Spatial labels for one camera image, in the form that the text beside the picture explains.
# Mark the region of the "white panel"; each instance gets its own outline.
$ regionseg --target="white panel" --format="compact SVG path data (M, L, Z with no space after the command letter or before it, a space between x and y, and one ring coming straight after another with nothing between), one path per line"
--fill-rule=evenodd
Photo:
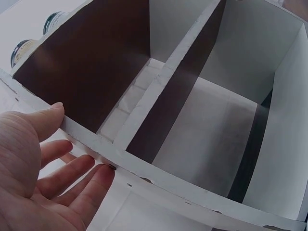
M264 0L228 0L200 77L262 103L302 22Z
M211 231L212 228L131 193L106 231Z
M151 57L166 62L213 0L150 0Z
M298 218L308 180L307 60L302 26L276 71L264 140L244 199L246 205L290 219Z
M255 102L198 78L153 165L227 197L256 107Z

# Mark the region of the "white surface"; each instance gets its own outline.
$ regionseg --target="white surface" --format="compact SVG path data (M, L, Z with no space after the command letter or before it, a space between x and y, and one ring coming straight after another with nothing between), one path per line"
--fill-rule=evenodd
M198 78L153 165L227 197L257 104Z
M136 82L134 85L144 90L147 90L162 68L163 67L161 68L155 68L150 66L145 67L143 75L139 75L136 78Z
M228 0L200 77L262 103L302 22L264 0Z
M1 70L0 81L10 86L11 94L15 92L19 99L32 107L29 112L49 107ZM187 218L223 230L262 231L264 228L260 226L264 225L292 231L305 229L304 222L247 207L172 176L116 148L68 117L65 117L62 129L67 132L67 137L86 153L100 162L117 166L118 175L132 185L134 193ZM140 177L151 180L153 184Z
M84 2L85 0L21 0L0 14L0 68L7 73L11 71L10 59L16 45L25 39L41 39L46 19L52 13L71 12Z
M244 199L246 205L290 219L298 218L308 180L307 60L303 25L276 71L264 140Z
M113 141L117 133L120 131L122 125L127 120L128 116L128 113L116 108L112 111L109 118L104 123L100 134L102 134L104 137L107 137L110 141Z
M141 196L131 193L106 231L211 231Z
M11 6L13 6L15 3L17 3L19 0L1 0L0 1L0 13L4 12Z
M139 100L143 97L144 93L144 89L138 88L136 86L131 86L119 102L118 108L130 114L139 102Z

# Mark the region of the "dark back panel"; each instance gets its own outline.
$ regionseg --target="dark back panel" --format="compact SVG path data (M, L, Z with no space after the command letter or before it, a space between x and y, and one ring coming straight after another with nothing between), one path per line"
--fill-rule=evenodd
M129 153L153 162L215 45L225 4L220 2L196 38L129 144Z
M96 132L150 58L149 0L94 0L15 73L29 91Z
M284 0L283 7L308 22L307 0Z
M258 104L257 106L247 145L228 194L228 199L239 203L242 203L245 198L257 164L269 117L272 93L273 91L269 93L262 104Z

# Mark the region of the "white wall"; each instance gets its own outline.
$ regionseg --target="white wall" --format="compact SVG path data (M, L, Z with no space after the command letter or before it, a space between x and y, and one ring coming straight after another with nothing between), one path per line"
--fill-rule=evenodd
M150 0L151 57L166 62L213 0Z
M264 140L244 199L245 205L290 219L298 218L308 180L307 61L303 25L276 71Z
M1 0L0 1L0 13L4 12L11 6L13 6L15 3L17 3L19 0Z
M264 0L228 0L200 77L262 103L302 22Z
M11 54L25 39L39 40L46 19L54 12L70 12L85 0L21 0L0 14L0 68L11 72Z

